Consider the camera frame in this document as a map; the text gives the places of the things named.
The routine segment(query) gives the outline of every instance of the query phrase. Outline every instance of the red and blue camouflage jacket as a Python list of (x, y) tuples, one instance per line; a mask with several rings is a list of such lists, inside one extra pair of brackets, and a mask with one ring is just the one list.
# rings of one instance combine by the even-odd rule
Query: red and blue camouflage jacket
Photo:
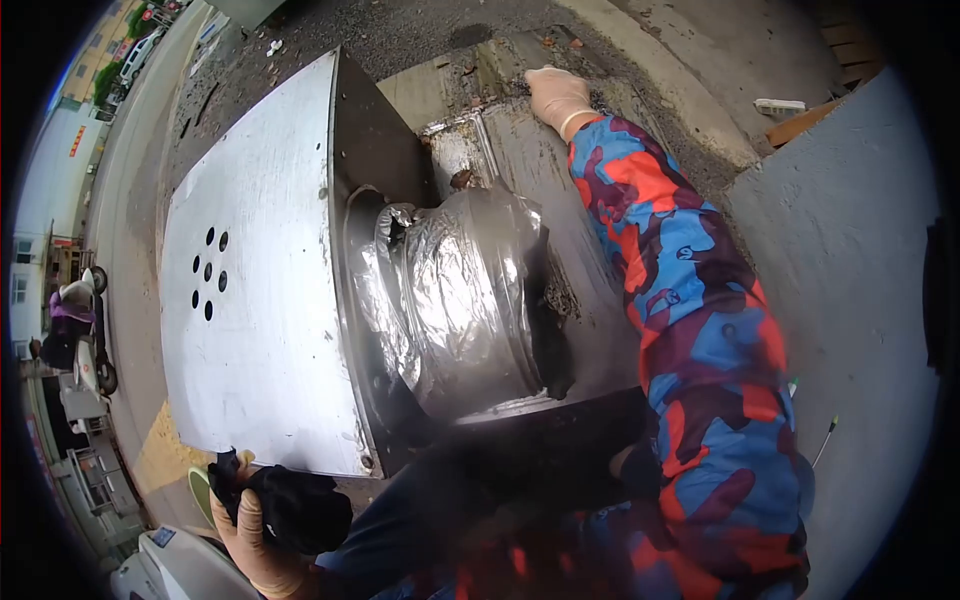
[[(391, 597), (798, 597), (809, 566), (793, 408), (756, 275), (720, 213), (637, 125), (595, 119), (573, 137), (568, 166), (641, 336), (659, 501), (571, 516), (551, 558), (504, 540)], [(631, 475), (621, 473), (628, 487)]]

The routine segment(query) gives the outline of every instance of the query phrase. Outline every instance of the white building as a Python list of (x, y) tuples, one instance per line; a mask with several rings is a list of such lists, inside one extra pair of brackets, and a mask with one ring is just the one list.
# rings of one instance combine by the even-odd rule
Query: white building
[(45, 333), (43, 310), (56, 279), (69, 277), (70, 265), (59, 264), (51, 248), (69, 246), (83, 232), (84, 195), (108, 131), (89, 114), (89, 105), (60, 102), (40, 132), (24, 179), (10, 285), (11, 338), (21, 358), (29, 357), (30, 340)]

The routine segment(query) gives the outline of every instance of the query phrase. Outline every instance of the tree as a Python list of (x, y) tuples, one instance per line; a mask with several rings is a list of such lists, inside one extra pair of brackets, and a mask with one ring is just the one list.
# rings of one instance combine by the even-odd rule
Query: tree
[(127, 37), (133, 39), (140, 39), (144, 37), (149, 32), (153, 31), (156, 27), (156, 21), (153, 19), (149, 21), (143, 20), (143, 13), (147, 10), (147, 3), (144, 2), (135, 11), (130, 13), (130, 26), (127, 28)]
[(93, 80), (93, 106), (101, 108), (104, 105), (122, 66), (123, 62), (114, 61), (97, 73), (97, 78)]

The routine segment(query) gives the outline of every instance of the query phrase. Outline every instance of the aluminum foil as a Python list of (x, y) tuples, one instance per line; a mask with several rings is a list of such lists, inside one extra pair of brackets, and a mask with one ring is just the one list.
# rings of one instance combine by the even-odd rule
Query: aluminum foil
[(502, 183), (432, 210), (389, 204), (354, 283), (384, 358), (431, 417), (457, 419), (541, 388), (524, 254), (540, 207)]

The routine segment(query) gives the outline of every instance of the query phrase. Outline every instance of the human hand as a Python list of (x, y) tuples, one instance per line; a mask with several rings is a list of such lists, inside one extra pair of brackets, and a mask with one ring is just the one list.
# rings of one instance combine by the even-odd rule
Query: human hand
[[(250, 461), (253, 455), (244, 450), (237, 458), (241, 463), (239, 475), (246, 479), (252, 473)], [(314, 583), (315, 578), (308, 576), (307, 565), (301, 562), (300, 556), (264, 543), (263, 510), (253, 490), (243, 490), (240, 496), (236, 526), (213, 490), (210, 491), (210, 509), (230, 557), (254, 588), (272, 600), (293, 600), (294, 594), (296, 598), (313, 595), (305, 593), (312, 588), (306, 583)]]
[(542, 69), (530, 69), (523, 77), (530, 85), (534, 114), (557, 130), (564, 142), (569, 142), (581, 127), (600, 116), (590, 108), (585, 79), (549, 64)]

